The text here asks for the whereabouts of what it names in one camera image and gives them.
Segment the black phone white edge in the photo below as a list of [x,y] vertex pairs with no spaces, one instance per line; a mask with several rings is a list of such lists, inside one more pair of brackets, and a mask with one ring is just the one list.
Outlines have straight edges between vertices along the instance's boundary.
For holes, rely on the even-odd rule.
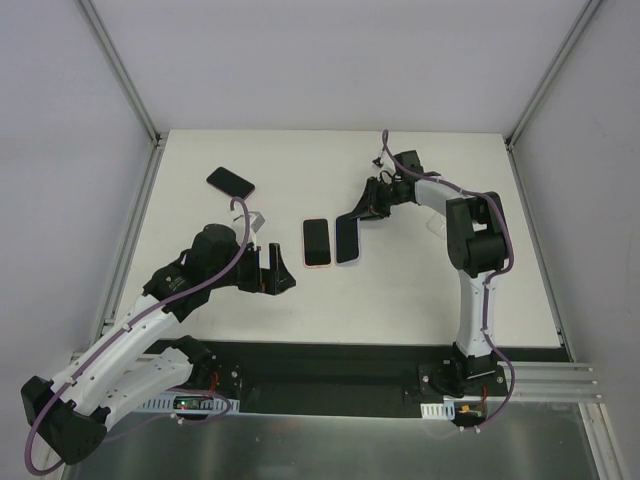
[[335,222],[336,263],[345,264],[356,261],[360,256],[359,220],[342,215]]

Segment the clear phone case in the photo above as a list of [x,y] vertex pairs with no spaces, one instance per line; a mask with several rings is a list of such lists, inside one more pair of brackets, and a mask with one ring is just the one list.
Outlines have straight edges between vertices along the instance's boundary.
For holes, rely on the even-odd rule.
[[426,223],[427,229],[442,240],[446,240],[447,226],[446,217],[439,213],[434,213]]

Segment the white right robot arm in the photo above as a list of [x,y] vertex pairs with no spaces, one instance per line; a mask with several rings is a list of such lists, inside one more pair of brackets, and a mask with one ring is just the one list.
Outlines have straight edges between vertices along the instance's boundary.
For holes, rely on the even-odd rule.
[[336,261],[355,260],[360,223],[389,217],[393,206],[413,203],[445,217],[447,255],[459,275],[460,321],[451,357],[430,375],[429,384],[440,394],[461,398],[498,372],[496,278],[510,270],[513,260],[501,199],[495,192],[470,192],[425,171],[415,150],[391,159],[395,171],[368,178],[354,209],[336,218]]

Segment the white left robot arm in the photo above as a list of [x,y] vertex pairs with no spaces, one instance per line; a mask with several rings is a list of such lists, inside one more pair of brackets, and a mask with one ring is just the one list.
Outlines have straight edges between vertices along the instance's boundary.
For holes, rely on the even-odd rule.
[[36,438],[61,464],[73,465],[91,455],[124,416],[164,391],[217,397],[222,376],[213,354],[190,335],[172,341],[150,365],[133,365],[216,289],[275,296],[295,285],[279,244],[270,244],[269,265],[263,268],[250,233],[205,226],[189,248],[152,275],[130,310],[82,356],[52,379],[34,376],[22,386],[30,426],[24,449],[27,470],[34,476],[52,471],[33,461]]

